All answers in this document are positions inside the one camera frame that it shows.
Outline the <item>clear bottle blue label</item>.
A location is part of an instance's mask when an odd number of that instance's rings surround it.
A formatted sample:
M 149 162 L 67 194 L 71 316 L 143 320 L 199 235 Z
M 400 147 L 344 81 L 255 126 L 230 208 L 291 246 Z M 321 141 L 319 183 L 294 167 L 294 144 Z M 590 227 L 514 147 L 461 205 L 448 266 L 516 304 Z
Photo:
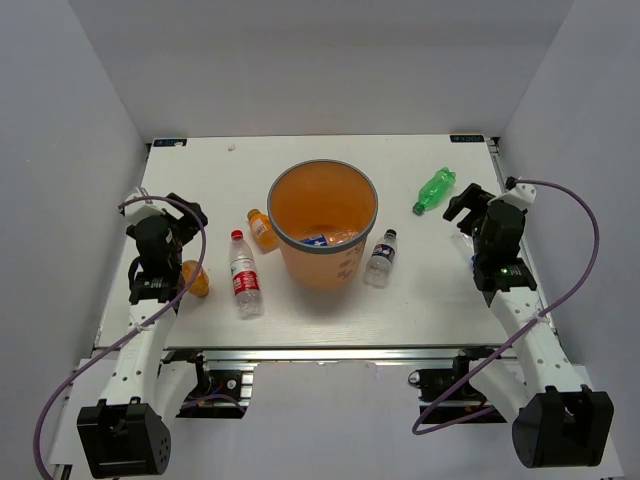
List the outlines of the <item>clear bottle blue label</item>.
M 451 236 L 451 242 L 469 268 L 473 269 L 476 259 L 473 239 L 464 233 L 456 233 Z

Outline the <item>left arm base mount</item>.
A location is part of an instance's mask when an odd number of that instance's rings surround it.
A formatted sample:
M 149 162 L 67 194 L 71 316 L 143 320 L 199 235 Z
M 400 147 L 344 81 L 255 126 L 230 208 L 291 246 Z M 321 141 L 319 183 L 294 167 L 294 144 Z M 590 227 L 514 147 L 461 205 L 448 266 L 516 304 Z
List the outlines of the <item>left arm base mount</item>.
M 254 364 L 222 359 L 212 352 L 197 350 L 169 351 L 163 365 L 187 362 L 196 370 L 197 383 L 185 398 L 178 418 L 241 419 L 248 408 L 253 385 Z

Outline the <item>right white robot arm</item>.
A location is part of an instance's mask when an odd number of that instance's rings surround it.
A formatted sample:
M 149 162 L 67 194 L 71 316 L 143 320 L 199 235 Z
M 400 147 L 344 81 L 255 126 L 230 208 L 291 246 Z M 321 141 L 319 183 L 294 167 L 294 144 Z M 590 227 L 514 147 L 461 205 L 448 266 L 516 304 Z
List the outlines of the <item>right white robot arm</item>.
M 595 467 L 604 454 L 614 406 L 569 362 L 520 256 L 526 213 L 535 198 L 535 187 L 518 180 L 498 196 L 472 183 L 445 210 L 447 221 L 464 216 L 457 226 L 473 242 L 474 284 L 504 328 L 524 376 L 518 380 L 499 356 L 489 355 L 455 369 L 451 384 L 466 399 L 481 393 L 510 423 L 525 467 Z

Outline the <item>orange juice bottle wide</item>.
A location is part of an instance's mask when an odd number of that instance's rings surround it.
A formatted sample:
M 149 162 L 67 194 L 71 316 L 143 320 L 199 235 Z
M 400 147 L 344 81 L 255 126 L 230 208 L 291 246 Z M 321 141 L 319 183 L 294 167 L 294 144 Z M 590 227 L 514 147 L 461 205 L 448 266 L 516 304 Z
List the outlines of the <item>orange juice bottle wide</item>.
M 192 281 L 188 292 L 198 298 L 204 298 L 209 294 L 209 278 L 202 268 L 198 268 L 195 260 L 186 260 L 182 263 L 182 275 L 184 281 Z

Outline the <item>green plastic bottle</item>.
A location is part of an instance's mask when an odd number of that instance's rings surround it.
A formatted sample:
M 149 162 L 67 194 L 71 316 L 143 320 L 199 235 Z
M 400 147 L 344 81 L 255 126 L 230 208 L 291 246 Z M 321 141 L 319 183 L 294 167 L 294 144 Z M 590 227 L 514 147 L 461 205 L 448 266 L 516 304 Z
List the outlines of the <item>green plastic bottle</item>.
M 449 194 L 456 182 L 456 173 L 447 167 L 439 169 L 420 189 L 412 207 L 416 215 L 435 209 Z

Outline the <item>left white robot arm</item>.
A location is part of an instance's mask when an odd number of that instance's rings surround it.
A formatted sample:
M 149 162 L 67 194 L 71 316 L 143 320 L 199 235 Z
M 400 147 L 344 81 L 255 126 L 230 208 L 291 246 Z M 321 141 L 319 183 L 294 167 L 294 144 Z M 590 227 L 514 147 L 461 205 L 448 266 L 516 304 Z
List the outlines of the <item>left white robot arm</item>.
M 93 406 L 80 409 L 77 430 L 96 479 L 163 474 L 171 455 L 170 426 L 186 398 L 199 399 L 211 374 L 191 361 L 162 363 L 168 335 L 190 281 L 182 251 L 208 223 L 197 203 L 170 193 L 159 198 L 139 188 L 121 205 L 127 235 L 138 254 L 128 277 L 128 327 L 109 381 Z

